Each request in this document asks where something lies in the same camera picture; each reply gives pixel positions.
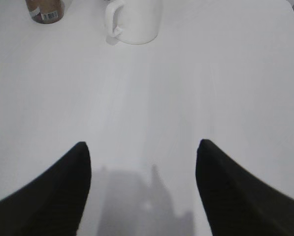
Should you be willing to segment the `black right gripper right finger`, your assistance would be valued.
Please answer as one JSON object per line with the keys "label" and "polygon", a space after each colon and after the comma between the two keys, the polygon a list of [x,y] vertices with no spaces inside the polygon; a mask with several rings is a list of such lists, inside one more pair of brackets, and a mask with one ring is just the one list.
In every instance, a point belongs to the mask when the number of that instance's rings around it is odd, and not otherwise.
{"label": "black right gripper right finger", "polygon": [[196,184],[212,235],[294,236],[294,199],[208,139],[197,149]]}

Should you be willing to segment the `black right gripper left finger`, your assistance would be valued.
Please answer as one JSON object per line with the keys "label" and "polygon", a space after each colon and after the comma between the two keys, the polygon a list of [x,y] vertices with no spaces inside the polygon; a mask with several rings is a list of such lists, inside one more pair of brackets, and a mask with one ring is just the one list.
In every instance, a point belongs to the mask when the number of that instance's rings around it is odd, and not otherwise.
{"label": "black right gripper left finger", "polygon": [[36,179],[0,200],[0,236],[75,236],[91,186],[91,158],[78,142]]}

